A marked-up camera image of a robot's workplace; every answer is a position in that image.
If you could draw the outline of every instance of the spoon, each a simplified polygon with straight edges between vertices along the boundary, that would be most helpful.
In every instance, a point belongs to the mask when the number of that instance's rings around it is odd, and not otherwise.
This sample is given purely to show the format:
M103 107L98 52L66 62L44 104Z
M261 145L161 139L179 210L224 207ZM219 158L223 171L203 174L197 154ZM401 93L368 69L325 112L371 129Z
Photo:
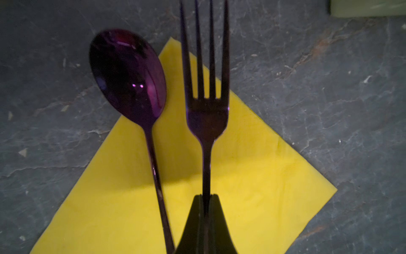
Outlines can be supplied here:
M166 252L175 251L152 140L152 126L166 101L164 71L153 48L140 36L122 29L100 32L89 50L93 76L110 104L140 125L145 133Z

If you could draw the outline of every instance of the fork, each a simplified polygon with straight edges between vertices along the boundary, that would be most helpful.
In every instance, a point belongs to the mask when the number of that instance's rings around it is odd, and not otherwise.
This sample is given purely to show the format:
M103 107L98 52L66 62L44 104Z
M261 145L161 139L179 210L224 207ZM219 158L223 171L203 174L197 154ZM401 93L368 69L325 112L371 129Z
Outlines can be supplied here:
M227 127L229 116L230 97L230 67L229 67L229 9L228 0L224 1L224 30L223 30L223 55L221 74L221 95L216 97L216 73L214 62L214 23L213 1L210 0L210 43L209 43L209 97L205 98L203 84L203 64L200 40L199 8L198 0L195 0L196 14L196 44L197 44L197 98L193 97L192 75L190 72L190 60L188 39L183 1L180 0L180 24L182 43L183 76L185 84L186 120L190 131L199 140L203 151L203 211L205 226L208 225L208 211L210 200L210 174L211 153L216 139ZM207 250L208 227L205 227L204 249Z

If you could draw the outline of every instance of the spoon handle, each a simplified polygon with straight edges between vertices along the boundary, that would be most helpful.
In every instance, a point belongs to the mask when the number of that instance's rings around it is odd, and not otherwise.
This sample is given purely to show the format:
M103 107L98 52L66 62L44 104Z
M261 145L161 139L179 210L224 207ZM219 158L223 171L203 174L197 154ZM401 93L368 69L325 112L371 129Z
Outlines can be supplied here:
M147 140L149 161L151 163L151 170L153 181L155 183L156 195L158 197L159 212L161 214L162 228L164 230L164 238L167 254L173 254L175 252L175 246L173 244L171 228L169 226L168 215L166 214L164 196L162 194L161 181L159 179L158 165L155 157L155 149L152 140L152 130L144 130L145 138Z

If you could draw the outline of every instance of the slate table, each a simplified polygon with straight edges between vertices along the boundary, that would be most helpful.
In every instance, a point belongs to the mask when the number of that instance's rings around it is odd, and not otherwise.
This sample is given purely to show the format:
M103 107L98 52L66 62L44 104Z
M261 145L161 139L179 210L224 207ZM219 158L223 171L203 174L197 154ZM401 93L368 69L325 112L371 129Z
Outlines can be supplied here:
M186 10L192 37L193 1ZM405 253L406 18L327 10L325 0L230 0L231 89L338 188L287 253ZM159 52L179 38L178 2L0 3L1 253L31 250L119 117L87 55L109 27Z

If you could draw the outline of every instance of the white speck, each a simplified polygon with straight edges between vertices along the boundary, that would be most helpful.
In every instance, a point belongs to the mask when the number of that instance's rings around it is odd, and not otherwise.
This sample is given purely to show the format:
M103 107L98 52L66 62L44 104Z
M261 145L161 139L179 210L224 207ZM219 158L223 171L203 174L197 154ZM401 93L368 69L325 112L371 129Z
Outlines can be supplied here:
M69 108L69 105L66 105L66 106L64 106L60 111L61 111L61 112L65 112L66 110L68 110L68 108Z
M372 77L372 76L369 75L362 83L364 83L364 84L368 83L368 80L369 80L369 78L371 78L371 77Z
M27 148L24 148L23 150L18 152L21 156L23 156L24 158L27 157Z
M403 3L400 3L400 4L389 5L389 9L399 8L399 7L401 7L403 4L404 4L404 2L403 2Z
M372 10L372 9L380 8L380 7L384 6L384 5L385 4L376 4L376 5L371 6L370 9Z

